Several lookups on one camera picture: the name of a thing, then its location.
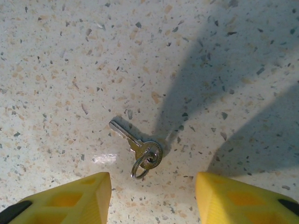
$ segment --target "key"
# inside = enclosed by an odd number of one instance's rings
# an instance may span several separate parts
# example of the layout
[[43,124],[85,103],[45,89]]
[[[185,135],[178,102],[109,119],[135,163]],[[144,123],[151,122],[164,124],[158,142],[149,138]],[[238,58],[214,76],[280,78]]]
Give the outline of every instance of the key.
[[161,146],[154,141],[142,142],[136,139],[133,135],[128,133],[114,120],[109,122],[112,130],[117,132],[121,137],[125,138],[130,145],[131,151],[135,152],[135,159],[138,160],[144,154],[149,154],[149,158],[145,159],[140,166],[143,169],[153,169],[158,166],[162,160],[163,152]]

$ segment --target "key head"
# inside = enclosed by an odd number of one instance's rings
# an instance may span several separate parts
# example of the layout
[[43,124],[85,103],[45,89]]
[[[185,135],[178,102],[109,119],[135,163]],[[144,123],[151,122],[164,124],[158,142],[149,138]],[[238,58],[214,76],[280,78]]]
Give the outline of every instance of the key head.
[[154,141],[146,141],[143,145],[135,150],[135,159],[138,160],[145,153],[153,153],[155,158],[144,161],[140,166],[143,169],[153,169],[158,166],[163,158],[161,146]]

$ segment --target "yellow object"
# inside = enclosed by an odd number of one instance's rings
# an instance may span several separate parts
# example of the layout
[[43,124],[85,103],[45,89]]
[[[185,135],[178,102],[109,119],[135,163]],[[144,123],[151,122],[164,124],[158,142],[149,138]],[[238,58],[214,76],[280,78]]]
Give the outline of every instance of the yellow object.
[[299,224],[278,199],[293,199],[218,175],[199,172],[196,199],[202,224]]
[[9,224],[106,224],[110,197],[109,173],[97,173],[24,198],[32,205]]

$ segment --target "floor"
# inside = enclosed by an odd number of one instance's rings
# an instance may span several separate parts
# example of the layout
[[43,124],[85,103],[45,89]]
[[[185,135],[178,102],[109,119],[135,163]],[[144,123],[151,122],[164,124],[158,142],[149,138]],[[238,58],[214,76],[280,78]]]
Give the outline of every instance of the floor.
[[[108,223],[200,223],[209,171],[299,201],[297,0],[4,0],[0,210],[108,171]],[[142,180],[116,118],[164,148]]]

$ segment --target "key blade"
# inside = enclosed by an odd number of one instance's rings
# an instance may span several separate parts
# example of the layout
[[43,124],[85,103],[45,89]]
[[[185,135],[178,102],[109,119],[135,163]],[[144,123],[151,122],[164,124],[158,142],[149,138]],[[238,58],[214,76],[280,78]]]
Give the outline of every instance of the key blade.
[[117,124],[114,120],[109,122],[109,127],[118,133],[121,137],[135,143],[138,147],[141,147],[141,143],[134,138],[130,133],[128,133],[125,129],[123,129],[119,124]]

